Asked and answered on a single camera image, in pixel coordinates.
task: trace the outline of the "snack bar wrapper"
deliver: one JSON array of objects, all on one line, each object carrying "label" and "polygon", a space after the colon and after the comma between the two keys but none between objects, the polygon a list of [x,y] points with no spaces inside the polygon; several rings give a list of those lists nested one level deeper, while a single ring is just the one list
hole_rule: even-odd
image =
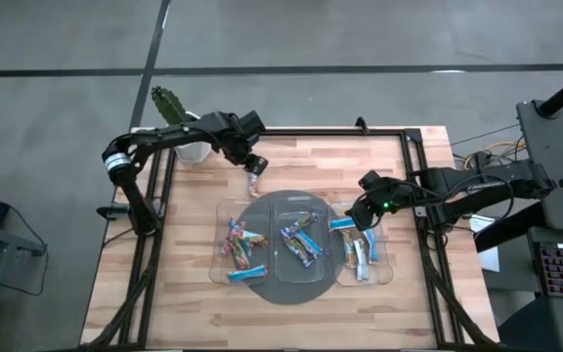
[{"label": "snack bar wrapper", "polygon": [[227,275],[230,283],[236,283],[245,279],[261,278],[266,276],[266,266],[260,265],[247,270],[236,270]]},{"label": "snack bar wrapper", "polygon": [[294,255],[296,255],[299,260],[301,260],[301,264],[303,264],[305,268],[314,263],[314,259],[310,258],[308,251],[305,249],[305,247],[303,247],[303,244],[301,244],[298,239],[294,237],[289,238],[284,235],[281,235],[281,239],[288,247],[288,249],[290,249],[290,251],[294,253]]},{"label": "snack bar wrapper", "polygon": [[354,240],[353,245],[355,246],[356,254],[358,255],[358,267],[356,268],[357,280],[368,280],[368,263],[367,256],[364,253],[364,241],[362,239]]},{"label": "snack bar wrapper", "polygon": [[250,231],[242,231],[242,240],[254,245],[267,245],[268,241],[264,235],[252,233]]},{"label": "snack bar wrapper", "polygon": [[340,230],[340,229],[348,229],[356,227],[356,224],[353,223],[353,219],[350,216],[343,217],[341,219],[335,219],[329,221],[329,230]]},{"label": "snack bar wrapper", "polygon": [[358,265],[358,256],[356,255],[356,251],[353,249],[351,232],[350,230],[342,229],[340,230],[340,233],[342,234],[342,241],[344,242],[344,265],[349,269],[353,269]]},{"label": "snack bar wrapper", "polygon": [[315,210],[310,210],[308,215],[305,217],[297,220],[294,225],[290,226],[289,231],[290,233],[294,233],[297,230],[301,230],[304,227],[308,226],[310,223],[319,220],[319,216]]},{"label": "snack bar wrapper", "polygon": [[246,252],[242,248],[242,243],[239,238],[232,238],[228,240],[230,245],[232,246],[232,254],[234,255],[234,259],[236,260],[238,267],[242,270],[249,268],[249,259],[246,256]]},{"label": "snack bar wrapper", "polygon": [[362,235],[367,239],[368,242],[368,264],[376,263],[379,261],[379,255],[377,255],[377,245],[375,244],[375,233],[371,230],[362,231]]},{"label": "snack bar wrapper", "polygon": [[291,233],[290,228],[283,228],[281,229],[281,235],[286,238],[297,239],[315,260],[318,259],[319,256],[323,253],[319,245],[316,244],[314,240],[310,239],[310,237],[308,237],[308,235],[306,235],[303,230],[297,230],[294,233]]}]

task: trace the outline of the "gray floor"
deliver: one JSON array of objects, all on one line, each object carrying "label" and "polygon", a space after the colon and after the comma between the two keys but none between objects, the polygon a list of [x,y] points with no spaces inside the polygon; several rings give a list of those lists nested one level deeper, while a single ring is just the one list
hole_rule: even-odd
[{"label": "gray floor", "polygon": [[[0,0],[0,69],[141,68],[159,4]],[[156,66],[454,64],[563,64],[563,0],[173,0]],[[22,211],[51,252],[43,295],[8,292],[0,305],[0,351],[76,345],[106,225],[95,208],[112,194],[100,155],[127,130],[140,81],[0,78],[0,199]],[[516,123],[515,104],[556,91],[563,71],[155,77],[155,84],[200,113],[257,110],[268,125],[348,125],[361,115],[372,125],[446,125],[455,142]],[[162,124],[148,102],[142,125]],[[454,151],[519,136],[513,128]],[[37,284],[38,264],[22,258],[15,282]],[[492,300],[502,322],[527,297],[493,293]]]}]

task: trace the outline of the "clear plastic tray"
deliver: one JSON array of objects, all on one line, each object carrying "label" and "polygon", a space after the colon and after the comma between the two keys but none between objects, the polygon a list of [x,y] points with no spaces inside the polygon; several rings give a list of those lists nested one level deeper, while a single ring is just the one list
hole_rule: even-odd
[{"label": "clear plastic tray", "polygon": [[[344,212],[350,209],[352,202],[336,202],[329,205],[329,207],[335,213],[335,216],[330,216],[329,221],[333,219],[340,219],[345,217]],[[353,227],[350,228],[352,238],[362,239],[364,242],[365,256],[368,259],[369,248],[368,241],[360,233],[360,231]],[[350,269],[346,267],[345,262],[334,263],[334,273],[339,273],[336,280],[339,284],[343,286],[361,286],[361,285],[379,285],[388,284],[394,278],[394,272],[392,267],[388,263],[388,254],[386,252],[386,239],[383,235],[381,226],[376,226],[372,229],[375,239],[375,249],[374,254],[376,254],[377,261],[368,264],[368,279],[363,281],[358,281],[357,279],[357,269]],[[333,230],[329,232],[330,236],[342,236],[341,232],[338,230]],[[332,247],[331,251],[342,251],[344,253],[345,248],[343,241],[330,241],[331,243],[338,243],[338,247]]]},{"label": "clear plastic tray", "polygon": [[[301,260],[286,246],[282,239],[281,230],[292,226],[311,210],[317,212],[318,220],[304,227],[303,232],[321,248],[323,255],[306,268]],[[271,238],[273,266],[277,278],[281,282],[296,284],[322,280],[325,276],[326,266],[330,265],[327,260],[329,251],[327,204],[321,198],[316,197],[278,199],[273,205],[273,216]]]},{"label": "clear plastic tray", "polygon": [[[265,246],[253,246],[251,256],[248,256],[250,268],[259,265],[267,267],[267,276],[245,279],[239,282],[230,282],[228,274],[238,270],[238,264],[231,252],[223,255],[229,231],[230,219],[244,221],[244,229],[252,233],[263,235],[268,240]],[[250,200],[223,200],[216,207],[216,234],[214,239],[214,252],[212,253],[212,266],[210,267],[210,280],[217,284],[227,285],[256,285],[264,283],[270,273],[269,253],[271,245],[271,206],[261,201]]]}]

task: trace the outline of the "butcher block tabletop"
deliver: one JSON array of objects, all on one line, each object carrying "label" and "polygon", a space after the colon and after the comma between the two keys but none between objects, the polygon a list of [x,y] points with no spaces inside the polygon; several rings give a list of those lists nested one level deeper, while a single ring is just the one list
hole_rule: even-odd
[{"label": "butcher block tabletop", "polygon": [[[446,128],[418,128],[422,132],[429,166],[453,167]],[[399,138],[388,136],[264,136],[253,148],[256,154],[269,160],[258,190],[261,195],[299,190],[326,202],[353,201],[362,192],[359,179],[369,170],[382,176],[405,178],[400,143]],[[168,153],[164,151],[162,154],[156,195],[160,194]],[[412,144],[411,154],[417,168]],[[138,177],[142,192],[147,188],[151,164],[150,159]],[[306,303],[279,305],[261,298],[247,286],[215,284],[210,280],[208,271],[212,265],[215,239],[215,209],[225,199],[250,199],[246,175],[239,167],[215,153],[197,165],[176,160],[147,348],[435,347],[410,210],[386,214],[380,225],[386,239],[388,260],[394,270],[392,282],[371,286],[334,284],[321,296]],[[127,201],[120,190],[115,201]],[[458,225],[468,226],[463,221]],[[106,240],[129,228],[131,225],[126,219],[110,222]],[[81,342],[94,339],[122,304],[135,243],[136,237],[132,233],[104,248]],[[458,229],[450,232],[447,254],[457,299],[483,332],[498,341],[470,232]],[[141,301],[139,299],[134,311],[132,339],[138,331]],[[453,341],[447,306],[442,299],[440,301],[447,341]]]}]

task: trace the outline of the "black cable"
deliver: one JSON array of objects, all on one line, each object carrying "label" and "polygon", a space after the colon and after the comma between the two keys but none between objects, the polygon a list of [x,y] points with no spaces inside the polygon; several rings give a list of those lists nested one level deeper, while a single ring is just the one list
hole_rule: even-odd
[{"label": "black cable", "polygon": [[475,137],[466,138],[466,139],[463,139],[463,140],[461,140],[461,141],[457,141],[457,142],[451,143],[451,146],[456,146],[456,145],[458,145],[458,144],[461,144],[461,143],[464,143],[464,142],[468,142],[468,141],[472,141],[472,140],[474,140],[474,139],[478,139],[478,138],[490,136],[491,134],[494,134],[494,133],[497,133],[497,132],[500,132],[500,131],[504,131],[504,130],[506,130],[506,129],[514,128],[514,127],[516,127],[516,126],[518,126],[518,125],[519,125],[519,124],[516,123],[516,124],[510,125],[510,126],[507,126],[507,127],[503,127],[503,128],[500,128],[500,129],[498,129],[498,130],[494,130],[494,131],[491,131],[491,132],[488,132],[488,133],[484,133],[484,134],[481,134],[481,135],[478,135],[478,136],[475,136]]},{"label": "black cable", "polygon": [[[434,242],[436,242],[436,241],[437,241],[437,239],[436,239],[436,233],[432,233],[431,236],[433,236]],[[427,236],[427,237],[425,238],[425,245],[427,245],[427,248],[429,248],[429,250],[438,250],[437,248],[432,248],[432,247],[429,245],[429,242],[427,241],[428,239],[429,239],[429,236]],[[447,236],[447,234],[445,234],[444,232],[441,232],[441,233],[440,233],[440,239],[441,239],[441,241],[442,241],[442,248],[446,248],[446,247],[447,247],[447,243],[449,243],[449,237]]]},{"label": "black cable", "polygon": [[3,284],[0,283],[1,287],[5,287],[5,288],[9,288],[9,289],[13,289],[31,296],[39,296],[43,293],[43,290],[45,288],[45,277],[47,276],[47,267],[49,266],[49,251],[47,250],[47,244],[43,241],[43,239],[38,236],[38,234],[36,234],[36,232],[34,231],[34,229],[32,229],[31,226],[29,226],[29,224],[27,223],[27,221],[25,221],[25,218],[23,218],[23,216],[21,215],[21,213],[12,205],[10,205],[10,208],[13,209],[17,215],[19,215],[19,217],[21,218],[21,221],[24,223],[24,225],[27,227],[27,229],[36,237],[36,239],[43,245],[43,252],[41,254],[45,255],[45,266],[43,268],[43,275],[42,275],[42,279],[40,281],[40,289],[38,290],[38,292],[30,292],[24,288],[20,288],[20,287],[15,287],[15,286],[10,286],[8,284]]},{"label": "black cable", "polygon": [[461,230],[470,231],[471,233],[473,233],[473,235],[476,234],[476,232],[474,232],[471,228],[465,228],[465,227],[463,227],[463,226],[456,226],[456,225],[453,225],[452,227],[453,227],[454,229],[461,229]]},{"label": "black cable", "polygon": [[[486,177],[494,178],[496,180],[503,182],[505,187],[507,187],[507,189],[509,190],[509,206],[507,207],[507,210],[505,210],[505,213],[499,219],[497,219],[494,223],[492,223],[491,225],[486,227],[486,228],[490,228],[490,227],[495,226],[499,222],[505,220],[509,216],[509,214],[512,212],[512,208],[514,207],[515,196],[514,196],[514,189],[509,184],[509,182],[507,182],[504,179],[500,178],[499,176],[495,176],[495,175],[486,175]],[[476,238],[477,238],[477,233],[473,233],[473,239],[476,239]]]},{"label": "black cable", "polygon": [[444,197],[444,195],[441,195],[441,194],[439,194],[439,193],[437,193],[437,192],[433,192],[433,191],[431,191],[431,190],[428,190],[428,189],[426,189],[426,188],[424,188],[424,187],[422,187],[422,186],[417,185],[417,184],[414,183],[414,182],[401,180],[401,181],[397,181],[397,183],[399,183],[399,184],[401,184],[401,185],[408,185],[408,186],[411,186],[411,187],[413,187],[413,188],[416,188],[417,190],[423,191],[423,192],[425,192],[425,193],[427,193],[427,194],[429,194],[429,195],[431,195],[431,196],[433,196],[433,197],[436,197],[436,198],[438,198],[438,199]]},{"label": "black cable", "polygon": [[125,231],[123,231],[122,233],[120,233],[120,234],[114,236],[113,238],[110,238],[109,240],[107,240],[107,241],[104,242],[104,244],[102,245],[102,248],[105,248],[106,245],[108,245],[108,243],[110,243],[110,242],[112,242],[112,241],[118,239],[119,237],[121,237],[121,236],[123,236],[123,235],[125,235],[125,234],[127,234],[127,233],[130,233],[130,232],[132,232],[132,231],[134,231],[134,228],[131,228],[131,229],[129,229],[129,230],[125,230]]},{"label": "black cable", "polygon": [[521,135],[520,138],[518,139],[518,141],[516,141],[516,149],[514,150],[514,161],[518,161],[518,145],[520,144],[520,141],[523,140],[523,137],[525,137],[524,135]]}]

